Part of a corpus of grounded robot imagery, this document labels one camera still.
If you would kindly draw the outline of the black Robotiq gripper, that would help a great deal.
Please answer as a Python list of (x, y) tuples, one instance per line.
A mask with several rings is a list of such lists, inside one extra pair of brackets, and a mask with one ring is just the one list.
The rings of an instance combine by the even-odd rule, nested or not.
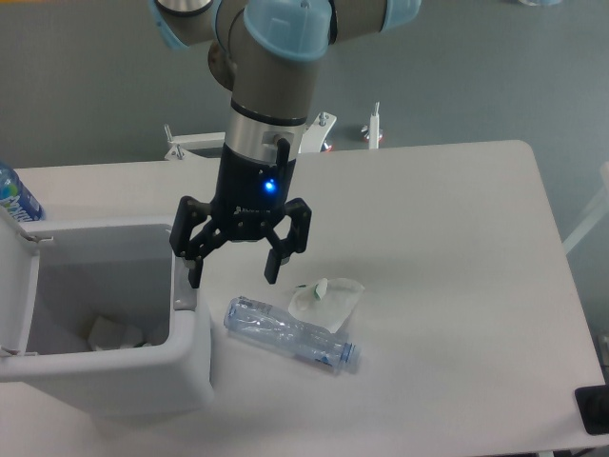
[[(270, 285), (293, 253), (305, 252), (312, 210), (302, 198), (286, 201), (296, 164), (290, 152), (291, 145), (280, 142), (271, 152), (273, 160), (261, 162), (223, 147), (212, 201), (180, 199), (169, 242), (184, 260), (192, 288), (200, 286), (204, 259), (228, 240), (269, 242), (264, 276)], [(289, 230), (280, 238), (275, 228), (286, 217)]]

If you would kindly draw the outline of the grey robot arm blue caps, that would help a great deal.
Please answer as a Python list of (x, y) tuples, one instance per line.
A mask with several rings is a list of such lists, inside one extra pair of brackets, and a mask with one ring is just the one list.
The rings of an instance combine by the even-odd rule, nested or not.
[(169, 242), (200, 285), (204, 261), (227, 242), (267, 240), (265, 278), (305, 251), (311, 210), (289, 188), (327, 49), (403, 26), (417, 1), (152, 1), (166, 44), (209, 43), (208, 65), (231, 94), (217, 184), (178, 205)]

